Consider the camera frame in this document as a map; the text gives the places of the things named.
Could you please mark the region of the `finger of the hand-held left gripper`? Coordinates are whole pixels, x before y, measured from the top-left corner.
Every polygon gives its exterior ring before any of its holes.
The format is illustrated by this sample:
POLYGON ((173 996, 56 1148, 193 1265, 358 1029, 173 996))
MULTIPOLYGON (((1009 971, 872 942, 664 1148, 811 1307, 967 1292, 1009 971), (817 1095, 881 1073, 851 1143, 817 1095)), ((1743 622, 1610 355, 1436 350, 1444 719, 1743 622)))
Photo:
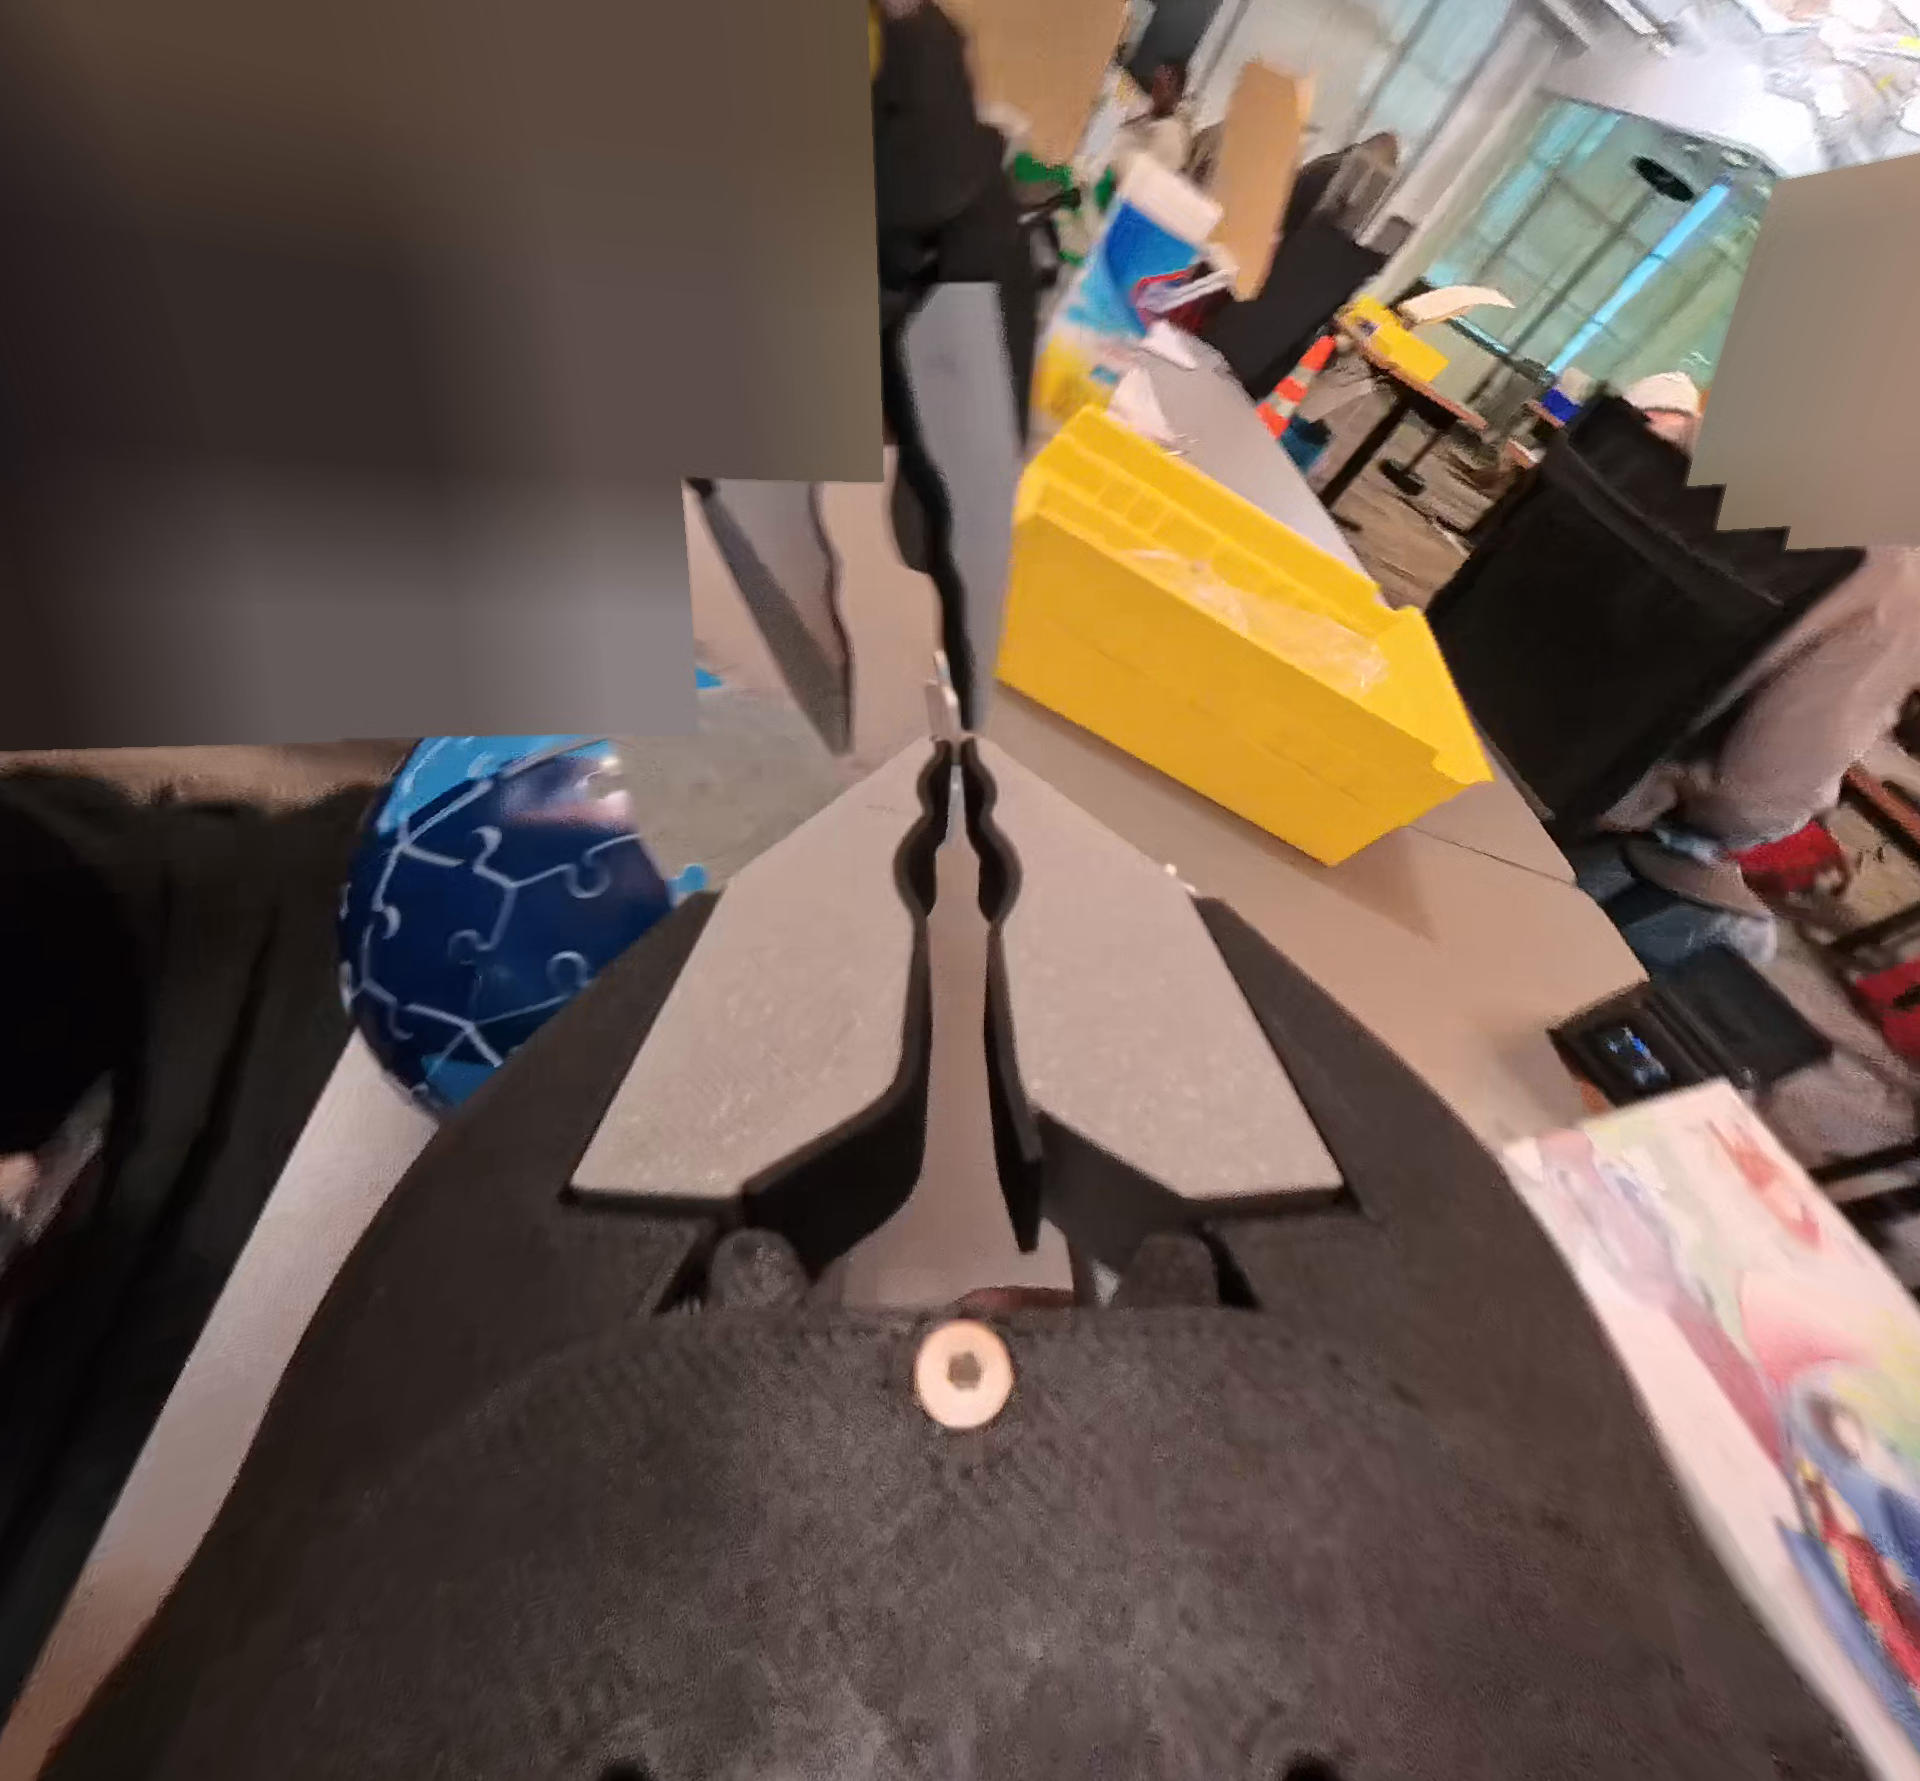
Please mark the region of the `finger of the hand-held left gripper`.
POLYGON ((690 495, 783 687, 829 751, 854 751, 854 658, 825 491, 802 480, 694 478, 690 495))
POLYGON ((939 608, 954 717, 978 733, 993 699, 1025 433, 1002 289, 939 281, 881 341, 881 415, 894 452, 903 560, 939 608))

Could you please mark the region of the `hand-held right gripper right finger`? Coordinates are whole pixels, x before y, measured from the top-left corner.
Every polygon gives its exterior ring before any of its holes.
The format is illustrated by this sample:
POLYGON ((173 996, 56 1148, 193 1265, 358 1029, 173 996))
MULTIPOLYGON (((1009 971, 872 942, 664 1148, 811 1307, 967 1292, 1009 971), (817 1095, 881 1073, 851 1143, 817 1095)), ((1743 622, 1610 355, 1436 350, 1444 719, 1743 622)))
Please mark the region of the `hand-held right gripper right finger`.
POLYGON ((1175 871, 991 741, 961 786, 986 922, 983 1054, 1015 1241, 1085 1258, 1319 1207, 1341 1174, 1175 871))

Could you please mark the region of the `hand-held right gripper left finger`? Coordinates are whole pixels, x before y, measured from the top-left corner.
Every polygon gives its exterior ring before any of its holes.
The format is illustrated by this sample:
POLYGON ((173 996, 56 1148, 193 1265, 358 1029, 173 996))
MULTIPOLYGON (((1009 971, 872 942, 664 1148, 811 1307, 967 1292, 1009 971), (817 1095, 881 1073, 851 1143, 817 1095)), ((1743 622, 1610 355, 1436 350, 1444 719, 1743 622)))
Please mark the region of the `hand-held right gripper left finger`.
POLYGON ((569 1194, 764 1228, 811 1271, 922 1177, 954 746, 913 742, 733 876, 569 1194))

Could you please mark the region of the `blue puzzle ball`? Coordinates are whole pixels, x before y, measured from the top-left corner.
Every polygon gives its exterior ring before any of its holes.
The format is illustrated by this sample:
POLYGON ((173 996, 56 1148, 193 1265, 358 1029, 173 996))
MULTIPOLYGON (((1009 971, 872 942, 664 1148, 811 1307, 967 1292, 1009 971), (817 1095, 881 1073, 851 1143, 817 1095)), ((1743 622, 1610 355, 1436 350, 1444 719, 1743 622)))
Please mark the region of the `blue puzzle ball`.
POLYGON ((381 1070, 443 1115, 635 942, 709 891, 639 831, 607 736, 433 736, 374 799, 341 990, 381 1070))

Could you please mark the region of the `cartoon printed puzzle box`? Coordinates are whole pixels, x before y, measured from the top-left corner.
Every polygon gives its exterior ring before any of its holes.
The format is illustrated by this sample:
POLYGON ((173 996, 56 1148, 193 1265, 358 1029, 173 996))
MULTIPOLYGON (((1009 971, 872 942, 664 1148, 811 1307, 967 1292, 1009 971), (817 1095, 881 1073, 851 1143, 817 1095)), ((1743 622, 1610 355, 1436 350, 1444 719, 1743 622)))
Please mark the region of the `cartoon printed puzzle box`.
POLYGON ((1497 1158, 1753 1609, 1869 1768, 1915 1778, 1916 1299, 1725 1080, 1497 1158))

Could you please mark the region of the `wooden panel stand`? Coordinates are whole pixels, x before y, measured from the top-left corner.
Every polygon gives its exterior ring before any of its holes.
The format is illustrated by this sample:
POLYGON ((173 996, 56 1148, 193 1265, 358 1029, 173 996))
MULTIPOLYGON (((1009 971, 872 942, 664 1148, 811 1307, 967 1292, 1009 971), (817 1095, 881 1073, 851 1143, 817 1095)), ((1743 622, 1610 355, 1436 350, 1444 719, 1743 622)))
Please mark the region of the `wooden panel stand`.
POLYGON ((1085 136, 1131 0, 934 0, 963 41, 976 112, 1046 165, 1085 136))
POLYGON ((1263 287, 1310 137, 1313 80, 1249 59, 1241 65, 1213 163, 1213 256, 1235 301, 1263 287))

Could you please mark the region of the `white blue wipes canister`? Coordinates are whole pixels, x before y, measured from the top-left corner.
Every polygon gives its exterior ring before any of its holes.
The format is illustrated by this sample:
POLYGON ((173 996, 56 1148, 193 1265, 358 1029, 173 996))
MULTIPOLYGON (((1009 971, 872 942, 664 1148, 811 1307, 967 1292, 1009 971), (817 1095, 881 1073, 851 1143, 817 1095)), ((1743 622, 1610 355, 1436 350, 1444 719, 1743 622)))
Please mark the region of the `white blue wipes canister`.
POLYGON ((1213 278, 1211 195, 1152 155, 1125 167, 1091 245, 1040 327, 1032 407, 1058 426, 1103 406, 1138 349, 1193 282, 1213 278))

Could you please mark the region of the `orange traffic cone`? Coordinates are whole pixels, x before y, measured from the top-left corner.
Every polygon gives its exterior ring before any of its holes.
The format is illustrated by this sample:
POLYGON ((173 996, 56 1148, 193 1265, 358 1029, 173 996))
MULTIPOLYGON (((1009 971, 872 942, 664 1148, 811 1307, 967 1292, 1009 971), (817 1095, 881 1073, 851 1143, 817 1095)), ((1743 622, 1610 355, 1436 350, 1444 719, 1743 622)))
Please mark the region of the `orange traffic cone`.
POLYGON ((1257 403, 1257 417, 1277 440, 1284 439, 1335 346, 1338 334, 1321 332, 1257 403))

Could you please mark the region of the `yellow plastic bin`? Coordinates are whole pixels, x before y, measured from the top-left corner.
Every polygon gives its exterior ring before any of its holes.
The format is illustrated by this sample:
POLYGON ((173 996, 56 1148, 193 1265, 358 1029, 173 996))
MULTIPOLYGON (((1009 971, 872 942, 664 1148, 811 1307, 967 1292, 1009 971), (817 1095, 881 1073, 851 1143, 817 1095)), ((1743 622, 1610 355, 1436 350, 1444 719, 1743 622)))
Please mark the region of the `yellow plastic bin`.
POLYGON ((1095 406, 1022 473, 999 678, 1323 866, 1494 779, 1420 609, 1095 406), (1369 634, 1386 682, 1319 682, 1122 565, 1132 547, 1369 634))

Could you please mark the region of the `clear plastic bag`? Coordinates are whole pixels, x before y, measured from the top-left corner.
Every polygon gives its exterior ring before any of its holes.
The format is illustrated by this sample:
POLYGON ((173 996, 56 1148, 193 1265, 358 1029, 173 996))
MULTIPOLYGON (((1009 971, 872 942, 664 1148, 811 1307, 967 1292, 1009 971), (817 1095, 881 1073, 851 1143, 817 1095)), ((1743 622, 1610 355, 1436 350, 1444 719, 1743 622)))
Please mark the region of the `clear plastic bag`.
POLYGON ((1390 678, 1390 656, 1374 638, 1315 608, 1240 586, 1208 561, 1166 549, 1132 547, 1119 560, 1332 690, 1366 697, 1390 678))

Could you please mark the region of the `small yellow tray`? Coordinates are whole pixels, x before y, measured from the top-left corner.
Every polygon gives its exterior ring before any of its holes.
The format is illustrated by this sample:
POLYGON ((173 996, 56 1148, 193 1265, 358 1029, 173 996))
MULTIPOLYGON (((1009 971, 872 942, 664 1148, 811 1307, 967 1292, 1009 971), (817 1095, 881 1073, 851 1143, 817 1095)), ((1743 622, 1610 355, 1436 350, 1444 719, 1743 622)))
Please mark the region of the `small yellow tray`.
POLYGON ((1451 364, 1441 346, 1428 343, 1392 305, 1374 298, 1357 298, 1343 305, 1335 323, 1357 350, 1402 377, 1432 386, 1451 364))

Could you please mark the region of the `wooden desk with black legs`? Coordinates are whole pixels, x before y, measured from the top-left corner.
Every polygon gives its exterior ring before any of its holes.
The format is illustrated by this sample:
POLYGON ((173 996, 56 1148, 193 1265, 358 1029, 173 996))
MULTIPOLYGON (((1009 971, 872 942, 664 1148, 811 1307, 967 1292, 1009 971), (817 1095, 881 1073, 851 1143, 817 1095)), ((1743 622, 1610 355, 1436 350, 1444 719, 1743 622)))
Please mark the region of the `wooden desk with black legs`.
POLYGON ((1317 497, 1329 515, 1349 487, 1378 459, 1382 448, 1386 448, 1403 423, 1418 420, 1428 426, 1428 448, 1438 445, 1453 429, 1464 429, 1475 435, 1482 435, 1485 429, 1483 415, 1438 392, 1420 373, 1382 353, 1377 345, 1378 327, 1364 327, 1352 311, 1343 310, 1334 317, 1332 331, 1350 345, 1352 353, 1366 364, 1366 371, 1377 382, 1384 383, 1386 407, 1358 439, 1357 446, 1350 448, 1321 481, 1317 497))

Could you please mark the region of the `black mesh office chair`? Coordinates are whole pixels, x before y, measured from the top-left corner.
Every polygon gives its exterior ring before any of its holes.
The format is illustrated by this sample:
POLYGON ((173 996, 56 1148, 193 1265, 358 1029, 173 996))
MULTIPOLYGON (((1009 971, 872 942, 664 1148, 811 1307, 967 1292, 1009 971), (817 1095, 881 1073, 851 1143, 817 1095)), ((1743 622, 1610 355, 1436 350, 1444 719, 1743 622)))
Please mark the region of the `black mesh office chair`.
POLYGON ((1719 508, 1690 458, 1602 392, 1428 603, 1475 729, 1565 844, 1717 734, 1749 669, 1863 561, 1791 547, 1783 527, 1724 529, 1719 508))

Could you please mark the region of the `red bag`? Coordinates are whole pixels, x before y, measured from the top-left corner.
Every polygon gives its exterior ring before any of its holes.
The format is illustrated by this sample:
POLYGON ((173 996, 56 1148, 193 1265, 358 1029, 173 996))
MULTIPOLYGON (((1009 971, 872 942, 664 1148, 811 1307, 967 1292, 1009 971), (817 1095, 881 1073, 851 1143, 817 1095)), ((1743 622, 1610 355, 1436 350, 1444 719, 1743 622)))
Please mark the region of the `red bag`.
POLYGON ((1823 818, 1731 853, 1742 879, 1790 919, 1823 920, 1847 894, 1855 864, 1823 818))

